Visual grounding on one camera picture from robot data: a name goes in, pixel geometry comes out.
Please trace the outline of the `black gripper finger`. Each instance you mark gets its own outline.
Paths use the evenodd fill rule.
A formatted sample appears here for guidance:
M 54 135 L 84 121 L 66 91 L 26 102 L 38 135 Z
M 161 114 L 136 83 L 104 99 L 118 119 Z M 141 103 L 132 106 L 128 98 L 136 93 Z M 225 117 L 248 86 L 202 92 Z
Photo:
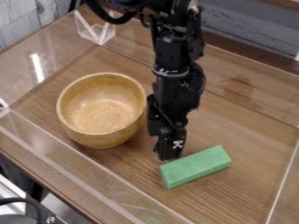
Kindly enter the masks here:
M 161 160 L 176 159 L 182 152 L 186 130 L 162 127 L 158 130 L 157 143 L 153 151 Z
M 164 137 L 168 134 L 164 115 L 153 94 L 146 96 L 146 128 L 150 137 Z

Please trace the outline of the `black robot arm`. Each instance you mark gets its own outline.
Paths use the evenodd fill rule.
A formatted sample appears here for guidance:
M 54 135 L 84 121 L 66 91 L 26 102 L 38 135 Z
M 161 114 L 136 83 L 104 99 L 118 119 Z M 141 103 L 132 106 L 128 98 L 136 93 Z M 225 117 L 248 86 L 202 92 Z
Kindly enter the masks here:
M 188 114 L 200 106 L 205 75 L 196 60 L 204 54 L 200 0 L 86 0 L 93 13 L 112 25 L 138 18 L 150 30 L 153 93 L 146 96 L 148 134 L 161 160 L 181 155 Z

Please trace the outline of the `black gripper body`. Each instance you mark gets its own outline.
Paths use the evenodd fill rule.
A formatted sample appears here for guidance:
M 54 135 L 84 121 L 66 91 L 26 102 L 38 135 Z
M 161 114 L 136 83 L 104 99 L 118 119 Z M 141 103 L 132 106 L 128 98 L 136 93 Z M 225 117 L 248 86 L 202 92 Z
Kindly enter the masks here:
M 186 125 L 186 115 L 198 107 L 204 89 L 205 75 L 200 66 L 192 66 L 181 77 L 156 76 L 153 99 L 172 124 Z

